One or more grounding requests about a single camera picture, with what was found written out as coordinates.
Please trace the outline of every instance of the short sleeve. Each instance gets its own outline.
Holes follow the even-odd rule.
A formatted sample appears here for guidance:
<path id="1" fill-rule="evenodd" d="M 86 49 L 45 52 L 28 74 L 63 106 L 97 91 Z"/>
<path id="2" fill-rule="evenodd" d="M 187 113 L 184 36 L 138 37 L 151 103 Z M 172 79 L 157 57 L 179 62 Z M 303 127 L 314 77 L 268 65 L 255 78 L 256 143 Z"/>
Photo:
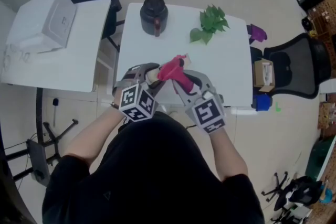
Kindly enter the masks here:
<path id="1" fill-rule="evenodd" d="M 222 184 L 226 191 L 238 200 L 239 208 L 246 212 L 242 215 L 244 223 L 265 223 L 260 201 L 248 176 L 243 174 L 232 176 Z"/>
<path id="2" fill-rule="evenodd" d="M 84 161 L 69 155 L 59 160 L 46 189 L 42 206 L 43 223 L 61 223 L 62 208 L 73 187 L 89 175 L 89 167 Z"/>

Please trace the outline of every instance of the white printer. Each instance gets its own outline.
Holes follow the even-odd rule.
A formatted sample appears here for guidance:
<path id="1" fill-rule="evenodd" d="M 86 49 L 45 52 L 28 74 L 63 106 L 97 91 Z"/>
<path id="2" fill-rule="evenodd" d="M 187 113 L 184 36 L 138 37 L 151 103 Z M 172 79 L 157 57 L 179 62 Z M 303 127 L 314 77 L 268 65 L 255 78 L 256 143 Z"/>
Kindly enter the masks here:
<path id="1" fill-rule="evenodd" d="M 31 0 L 17 12 L 6 44 L 30 53 L 66 48 L 75 13 L 71 0 Z"/>

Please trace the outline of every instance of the screwdriver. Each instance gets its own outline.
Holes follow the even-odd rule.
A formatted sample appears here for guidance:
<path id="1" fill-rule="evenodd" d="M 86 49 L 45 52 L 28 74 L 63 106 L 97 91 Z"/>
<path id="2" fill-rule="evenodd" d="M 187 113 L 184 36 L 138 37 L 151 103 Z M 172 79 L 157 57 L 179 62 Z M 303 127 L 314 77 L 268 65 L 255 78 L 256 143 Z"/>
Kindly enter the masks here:
<path id="1" fill-rule="evenodd" d="M 58 106 L 58 98 L 54 98 L 52 101 L 52 105 L 54 106 L 54 120 L 53 120 L 53 126 L 55 127 L 56 123 L 56 107 Z"/>

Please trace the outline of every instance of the green plant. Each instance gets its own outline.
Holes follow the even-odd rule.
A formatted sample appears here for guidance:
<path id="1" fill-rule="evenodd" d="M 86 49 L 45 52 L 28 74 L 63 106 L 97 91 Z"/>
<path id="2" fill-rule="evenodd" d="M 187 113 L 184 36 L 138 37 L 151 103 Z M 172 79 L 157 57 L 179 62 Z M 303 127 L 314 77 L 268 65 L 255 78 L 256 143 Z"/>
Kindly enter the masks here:
<path id="1" fill-rule="evenodd" d="M 216 8 L 214 5 L 212 7 L 208 6 L 205 11 L 200 12 L 200 21 L 202 30 L 198 28 L 191 29 L 190 42 L 203 40 L 207 45 L 217 30 L 223 32 L 225 31 L 224 26 L 230 28 L 225 19 L 224 11 L 220 7 Z"/>

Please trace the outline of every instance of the forearm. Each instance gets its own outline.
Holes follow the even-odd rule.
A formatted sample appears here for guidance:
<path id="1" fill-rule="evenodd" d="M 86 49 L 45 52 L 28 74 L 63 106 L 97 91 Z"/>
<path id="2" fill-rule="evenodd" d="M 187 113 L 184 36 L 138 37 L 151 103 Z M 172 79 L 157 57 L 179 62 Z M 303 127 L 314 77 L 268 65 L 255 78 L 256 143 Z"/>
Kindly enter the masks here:
<path id="1" fill-rule="evenodd" d="M 91 165 L 109 134 L 123 118 L 120 111 L 113 107 L 108 108 L 71 141 L 65 154 L 76 156 Z"/>
<path id="2" fill-rule="evenodd" d="M 214 150 L 216 170 L 221 181 L 239 174 L 247 175 L 247 165 L 224 128 L 211 133 L 210 140 Z"/>

